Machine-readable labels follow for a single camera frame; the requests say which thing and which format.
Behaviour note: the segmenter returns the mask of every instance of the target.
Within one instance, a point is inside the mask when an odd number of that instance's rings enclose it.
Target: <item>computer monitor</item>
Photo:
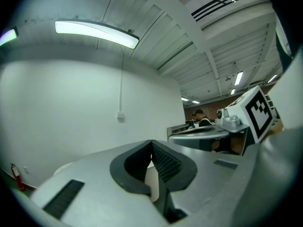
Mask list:
[[[185,121],[189,126],[194,126],[195,122],[193,120]]]

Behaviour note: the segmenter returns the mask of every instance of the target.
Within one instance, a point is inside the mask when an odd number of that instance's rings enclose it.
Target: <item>person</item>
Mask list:
[[[283,72],[290,65],[303,41],[297,9],[301,0],[270,0],[277,16],[276,45]]]
[[[199,121],[199,127],[212,125],[201,109],[196,110],[195,116],[197,121]]]

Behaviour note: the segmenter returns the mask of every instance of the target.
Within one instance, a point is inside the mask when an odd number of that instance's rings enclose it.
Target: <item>red fire extinguisher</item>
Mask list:
[[[15,164],[11,163],[10,165],[11,165],[11,167],[10,167],[11,172],[13,173],[13,176],[18,185],[18,188],[20,189],[20,191],[25,192],[25,186],[21,182],[21,178],[20,178],[18,169],[16,168]]]

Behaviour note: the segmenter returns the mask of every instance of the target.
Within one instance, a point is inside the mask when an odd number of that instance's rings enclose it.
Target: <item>fluorescent light fixture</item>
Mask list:
[[[0,37],[0,46],[5,44],[8,41],[11,41],[13,39],[16,39],[18,36],[18,30],[17,27],[12,28],[11,30],[5,32],[1,37]]]
[[[60,19],[55,22],[55,28],[58,34],[92,36],[109,40],[131,49],[134,49],[139,43],[139,37],[122,29],[97,22]]]
[[[269,80],[267,83],[270,83],[273,79],[276,78],[276,76],[277,76],[277,74],[275,74],[275,75],[271,78],[271,80]]]
[[[243,75],[243,71],[238,72],[235,86],[240,83],[242,75]]]

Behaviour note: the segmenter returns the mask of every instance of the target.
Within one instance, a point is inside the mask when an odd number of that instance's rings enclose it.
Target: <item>wall outlet box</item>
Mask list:
[[[26,166],[23,167],[24,171],[28,174],[28,168]]]
[[[123,119],[124,118],[124,114],[122,112],[118,112],[117,113],[117,118],[118,119]]]

